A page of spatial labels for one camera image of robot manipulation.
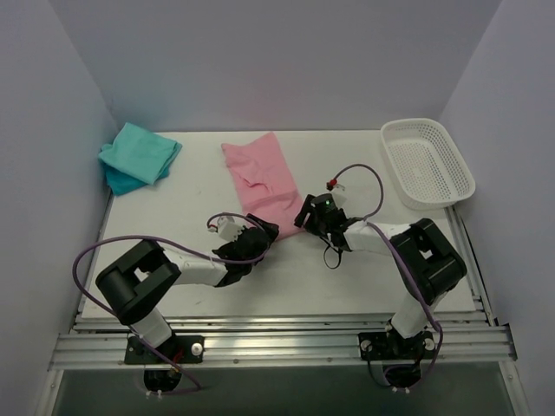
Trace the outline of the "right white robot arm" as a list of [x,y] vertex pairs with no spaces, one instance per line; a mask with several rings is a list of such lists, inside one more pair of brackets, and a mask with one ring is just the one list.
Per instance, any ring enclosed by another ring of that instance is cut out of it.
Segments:
[[430,218],[412,224],[374,224],[347,217],[334,196],[325,193],[306,197],[294,225],[319,237],[338,254],[370,252],[393,257],[407,290],[390,320],[393,330],[384,338],[394,357],[412,352],[415,337],[428,323],[437,327],[435,308],[467,275],[464,260]]

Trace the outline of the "pink t-shirt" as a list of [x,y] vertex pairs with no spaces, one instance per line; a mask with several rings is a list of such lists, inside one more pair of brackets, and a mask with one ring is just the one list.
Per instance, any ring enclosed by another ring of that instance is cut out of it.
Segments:
[[302,199],[295,179],[274,133],[266,133],[246,145],[221,145],[244,214],[279,227],[278,237],[298,234],[294,225]]

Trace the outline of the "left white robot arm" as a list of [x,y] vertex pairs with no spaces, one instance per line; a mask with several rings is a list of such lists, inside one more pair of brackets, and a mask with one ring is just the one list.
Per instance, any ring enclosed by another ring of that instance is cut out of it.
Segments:
[[208,220],[207,229],[225,244],[211,255],[191,250],[166,249],[165,242],[142,238],[96,278],[100,290],[119,322],[144,340],[144,354],[155,363],[169,361],[175,351],[173,331],[157,305],[174,285],[223,288],[251,273],[254,265],[279,236],[279,226],[252,214],[235,221],[237,214]]

